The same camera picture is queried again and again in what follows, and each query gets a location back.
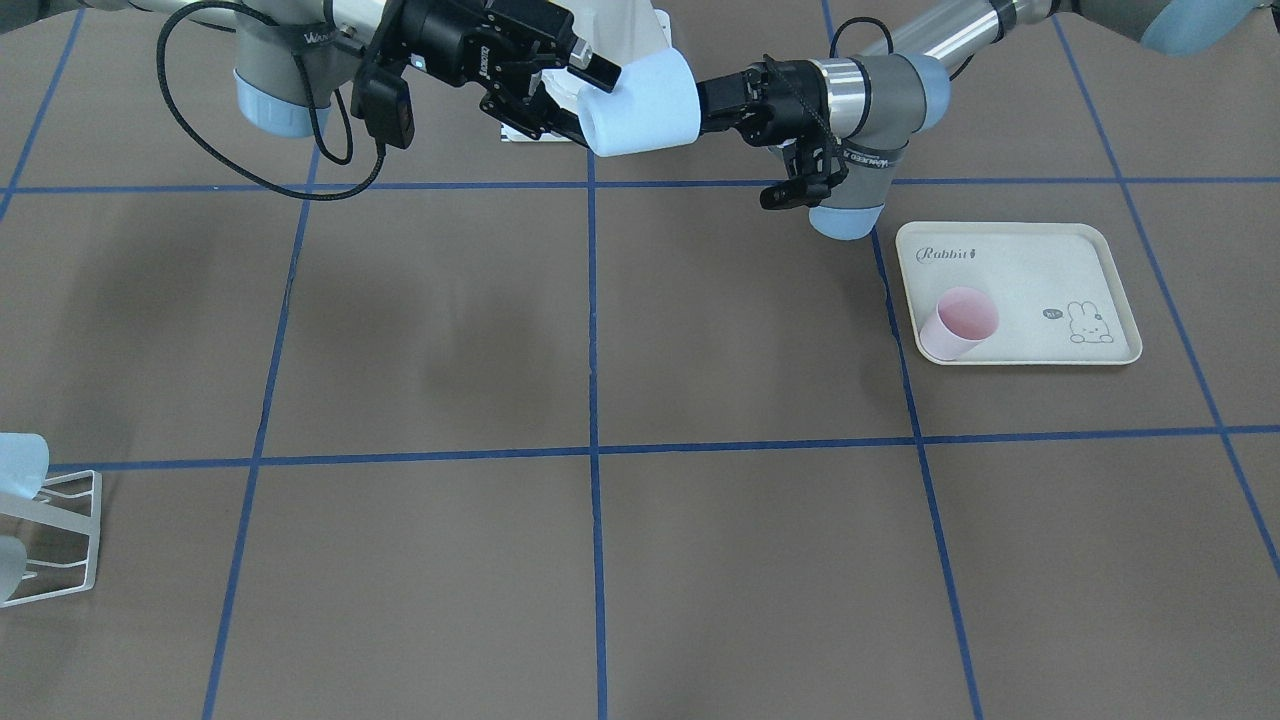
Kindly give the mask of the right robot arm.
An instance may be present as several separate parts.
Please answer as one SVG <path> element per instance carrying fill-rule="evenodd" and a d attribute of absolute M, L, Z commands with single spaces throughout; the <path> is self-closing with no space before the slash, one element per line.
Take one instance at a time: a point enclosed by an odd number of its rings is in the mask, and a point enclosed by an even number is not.
<path fill-rule="evenodd" d="M 323 127 L 333 94 L 351 87 L 349 114 L 369 135 L 407 149 L 415 123 L 404 72 L 460 88 L 480 85 L 489 117 L 529 138 L 582 142 L 579 118 L 543 83 L 564 70 L 604 92 L 621 69 L 575 32 L 573 13 L 550 1 L 173 1 L 178 20 L 236 35 L 239 110 L 282 137 Z"/>

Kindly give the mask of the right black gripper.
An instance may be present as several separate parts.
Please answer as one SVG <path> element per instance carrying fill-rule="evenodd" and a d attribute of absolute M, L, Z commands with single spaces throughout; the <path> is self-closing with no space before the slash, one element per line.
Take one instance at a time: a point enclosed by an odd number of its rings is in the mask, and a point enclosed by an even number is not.
<path fill-rule="evenodd" d="M 481 111 L 534 142 L 589 147 L 579 117 L 547 90 L 545 70 L 566 69 L 613 94 L 622 67 L 573 32 L 573 14 L 552 1 L 389 1 L 384 47 L 444 85 L 479 85 Z"/>

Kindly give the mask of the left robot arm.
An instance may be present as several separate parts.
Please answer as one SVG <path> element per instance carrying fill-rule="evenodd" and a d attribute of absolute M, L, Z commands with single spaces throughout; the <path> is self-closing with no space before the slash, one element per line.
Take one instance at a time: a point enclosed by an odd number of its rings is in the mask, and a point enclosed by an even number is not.
<path fill-rule="evenodd" d="M 786 177 L 759 196 L 765 210 L 804 208 L 833 240 L 859 240 L 879 220 L 914 135 L 937 126 L 952 82 L 983 49 L 1015 29 L 1070 13 L 1169 56 L 1201 53 L 1231 33 L 1260 1 L 942 1 L 881 41 L 824 58 L 764 56 L 698 83 L 700 131 L 736 131 L 768 147 Z"/>

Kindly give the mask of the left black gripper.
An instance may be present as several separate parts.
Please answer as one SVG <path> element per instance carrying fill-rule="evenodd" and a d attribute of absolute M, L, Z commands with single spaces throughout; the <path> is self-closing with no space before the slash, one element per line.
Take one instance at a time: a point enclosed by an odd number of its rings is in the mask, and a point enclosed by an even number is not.
<path fill-rule="evenodd" d="M 696 82 L 699 135 L 735 129 L 753 147 L 788 140 L 832 145 L 828 87 L 812 60 L 764 59 L 746 69 Z"/>

